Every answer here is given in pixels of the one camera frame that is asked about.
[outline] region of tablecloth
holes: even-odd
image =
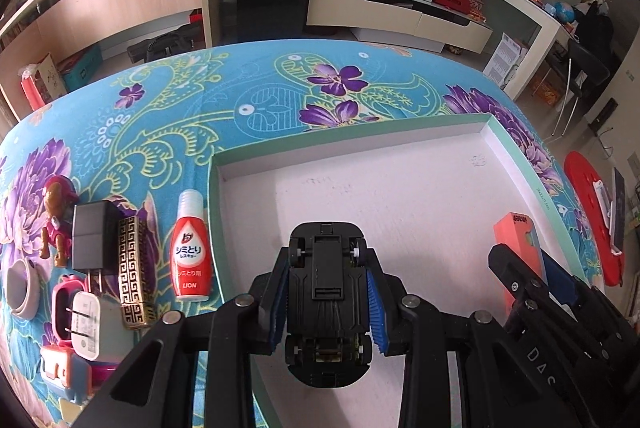
[[[58,398],[40,377],[40,347],[55,343],[50,293],[69,268],[39,258],[43,185],[69,177],[81,202],[111,199],[146,220],[146,280],[158,315],[187,315],[220,304],[177,302],[167,257],[177,196],[207,196],[214,152],[312,130],[384,119],[493,114],[556,204],[585,275],[601,275],[584,211],[520,109],[480,72],[425,52],[337,40],[276,40],[217,47],[137,66],[77,90],[31,114],[0,146],[0,366],[38,426],[63,427]],[[32,321],[4,301],[7,268],[29,258],[42,293]],[[114,277],[106,291],[117,296]],[[194,425],[202,424],[204,359],[196,380]],[[264,424],[257,411],[258,425]]]

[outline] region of teal box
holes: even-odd
[[[71,92],[84,87],[101,63],[102,51],[98,44],[91,45],[60,62],[58,70],[65,81],[66,90]]]

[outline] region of blue globe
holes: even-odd
[[[556,2],[556,19],[560,23],[571,23],[575,20],[574,8],[567,2]]]

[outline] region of greek key pattern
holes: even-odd
[[[118,282],[122,318],[129,329],[149,327],[156,321],[142,264],[145,254],[146,224],[133,216],[118,224]]]

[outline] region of metal screw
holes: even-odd
[[[420,305],[420,299],[414,294],[407,294],[402,297],[402,305],[409,307],[409,309],[415,309]]]
[[[236,296],[236,305],[238,307],[248,307],[254,302],[254,297],[250,294],[241,294]]]
[[[180,311],[167,311],[162,315],[162,323],[166,325],[174,325],[182,319]]]
[[[487,323],[491,323],[494,317],[491,316],[489,311],[476,311],[474,312],[474,319],[482,325],[487,325]]]

